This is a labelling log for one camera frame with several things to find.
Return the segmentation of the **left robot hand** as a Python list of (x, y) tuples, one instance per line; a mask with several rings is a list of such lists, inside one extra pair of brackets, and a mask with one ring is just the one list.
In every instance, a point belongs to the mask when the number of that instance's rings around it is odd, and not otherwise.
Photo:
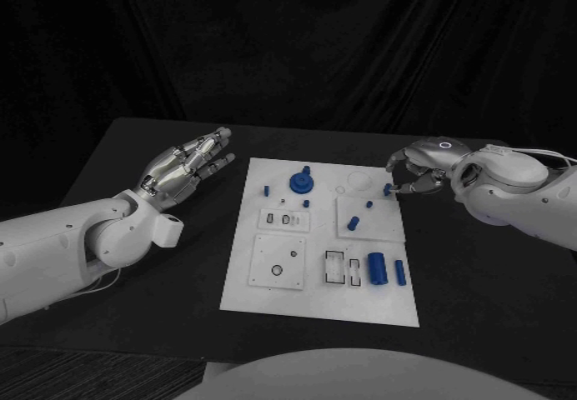
[(206, 180), (234, 160), (219, 156), (232, 131), (219, 127), (188, 143), (170, 147), (149, 163), (134, 193), (163, 212), (179, 205)]

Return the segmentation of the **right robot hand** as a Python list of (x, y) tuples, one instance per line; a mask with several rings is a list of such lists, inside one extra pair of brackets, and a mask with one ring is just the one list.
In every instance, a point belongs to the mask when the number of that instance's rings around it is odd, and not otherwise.
[(452, 179), (457, 165), (472, 153), (472, 149), (449, 137), (426, 137), (407, 145), (388, 158), (385, 171), (391, 173), (397, 164), (404, 163), (417, 180), (398, 185), (388, 183), (384, 194), (437, 193), (444, 181)]

